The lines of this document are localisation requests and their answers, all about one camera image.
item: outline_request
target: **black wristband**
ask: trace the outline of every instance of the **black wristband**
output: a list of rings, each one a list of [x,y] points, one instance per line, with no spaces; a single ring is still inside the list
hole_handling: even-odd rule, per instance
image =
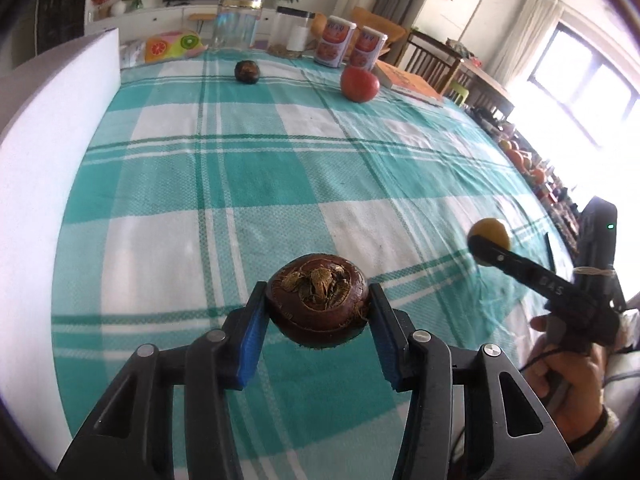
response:
[[[567,446],[569,446],[569,451],[571,451],[572,454],[576,454],[577,452],[582,451],[589,444],[592,444],[593,441],[596,440],[600,436],[600,434],[604,431],[604,429],[607,427],[608,422],[609,422],[609,412],[603,406],[602,414],[600,415],[600,418],[596,422],[595,426],[591,428],[583,436],[576,438],[572,442],[567,443]]]

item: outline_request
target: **tablecloth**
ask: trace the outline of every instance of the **tablecloth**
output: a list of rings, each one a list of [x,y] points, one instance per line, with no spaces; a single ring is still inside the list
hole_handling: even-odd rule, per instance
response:
[[[233,77],[243,57],[260,66],[255,85]],[[52,340],[72,432],[138,345],[172,348],[221,326],[256,281],[305,253],[353,261],[449,344],[497,342],[521,359],[526,317],[544,302],[476,265],[466,232],[485,216],[503,218],[513,250],[548,266],[543,235],[557,240],[555,228],[450,103],[382,89],[354,104],[339,71],[258,52],[123,71],[56,255]],[[566,252],[556,254],[568,268]],[[247,479],[392,475],[408,397],[384,381],[368,329],[312,351],[271,326],[255,378],[228,400]],[[178,476],[181,402],[177,388]]]

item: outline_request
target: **yellow ball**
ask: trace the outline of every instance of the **yellow ball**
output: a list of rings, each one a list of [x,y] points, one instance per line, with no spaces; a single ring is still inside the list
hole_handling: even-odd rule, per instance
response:
[[[469,240],[474,235],[480,235],[488,240],[491,240],[494,244],[500,245],[503,249],[511,251],[511,239],[509,238],[509,231],[507,224],[498,218],[483,218],[471,226],[469,234],[466,239]],[[491,267],[490,264],[486,264],[481,260],[478,260],[474,256],[474,260],[478,265],[485,267]]]

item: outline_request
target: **can label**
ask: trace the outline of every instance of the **can label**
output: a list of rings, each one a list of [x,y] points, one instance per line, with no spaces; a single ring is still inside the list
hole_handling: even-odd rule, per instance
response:
[[[361,31],[349,58],[349,64],[364,70],[371,70],[385,46],[386,36]]]
[[[352,35],[353,28],[329,19],[316,49],[315,62],[331,68],[338,68]]]

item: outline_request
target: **dark wooden cabinet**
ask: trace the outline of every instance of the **dark wooden cabinet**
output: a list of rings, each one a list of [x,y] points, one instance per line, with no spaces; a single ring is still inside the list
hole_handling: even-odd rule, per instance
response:
[[[86,0],[38,0],[36,53],[84,35]]]

